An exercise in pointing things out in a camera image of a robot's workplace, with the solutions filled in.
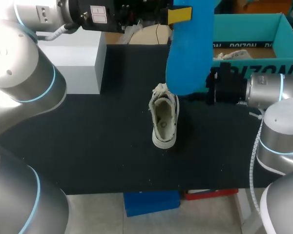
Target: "black mount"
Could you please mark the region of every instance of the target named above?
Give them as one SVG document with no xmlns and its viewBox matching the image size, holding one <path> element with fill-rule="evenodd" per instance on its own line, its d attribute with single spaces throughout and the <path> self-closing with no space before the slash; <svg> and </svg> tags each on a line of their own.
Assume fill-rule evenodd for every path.
<svg viewBox="0 0 293 234">
<path fill-rule="evenodd" d="M 220 67 L 211 69 L 206 79 L 207 93 L 193 93 L 187 96 L 190 101 L 204 100 L 207 105 L 215 102 L 237 104 L 245 100 L 247 79 L 239 73 L 233 73 L 231 63 L 222 62 Z"/>
</svg>

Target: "red crate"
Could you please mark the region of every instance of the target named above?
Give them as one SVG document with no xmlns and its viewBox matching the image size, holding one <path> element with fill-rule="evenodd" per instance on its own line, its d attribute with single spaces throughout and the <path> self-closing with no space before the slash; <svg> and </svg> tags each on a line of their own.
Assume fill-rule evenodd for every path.
<svg viewBox="0 0 293 234">
<path fill-rule="evenodd" d="M 211 197 L 219 197 L 219 196 L 229 196 L 232 194 L 237 194 L 239 192 L 238 189 L 222 189 L 218 190 L 216 192 L 211 192 L 211 193 L 196 193 L 196 194 L 188 194 L 185 192 L 185 198 L 188 201 L 191 200 L 198 200 L 198 199 L 206 199 L 206 198 L 211 198 Z"/>
</svg>

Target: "teal box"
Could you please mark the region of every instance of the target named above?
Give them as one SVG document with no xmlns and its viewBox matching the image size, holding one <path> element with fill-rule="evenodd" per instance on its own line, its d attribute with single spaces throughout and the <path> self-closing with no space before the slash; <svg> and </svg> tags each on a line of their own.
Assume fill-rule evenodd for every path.
<svg viewBox="0 0 293 234">
<path fill-rule="evenodd" d="M 293 29 L 283 14 L 215 15 L 215 48 L 272 47 L 276 58 L 215 60 L 230 62 L 233 72 L 293 74 Z"/>
</svg>

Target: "tile floor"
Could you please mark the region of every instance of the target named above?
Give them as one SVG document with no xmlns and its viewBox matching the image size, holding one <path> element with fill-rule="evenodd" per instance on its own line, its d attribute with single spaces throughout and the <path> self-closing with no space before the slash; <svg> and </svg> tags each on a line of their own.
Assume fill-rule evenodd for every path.
<svg viewBox="0 0 293 234">
<path fill-rule="evenodd" d="M 241 234 L 233 197 L 183 200 L 178 209 L 130 218 L 123 194 L 68 197 L 74 212 L 72 234 Z"/>
</svg>

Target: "white sneaker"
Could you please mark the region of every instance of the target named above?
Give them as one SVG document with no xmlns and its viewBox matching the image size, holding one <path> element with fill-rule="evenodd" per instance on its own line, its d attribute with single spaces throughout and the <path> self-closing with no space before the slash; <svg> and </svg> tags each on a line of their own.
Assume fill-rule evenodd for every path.
<svg viewBox="0 0 293 234">
<path fill-rule="evenodd" d="M 158 84 L 149 103 L 152 113 L 152 140 L 155 146 L 168 149 L 176 142 L 179 99 L 165 84 Z"/>
</svg>

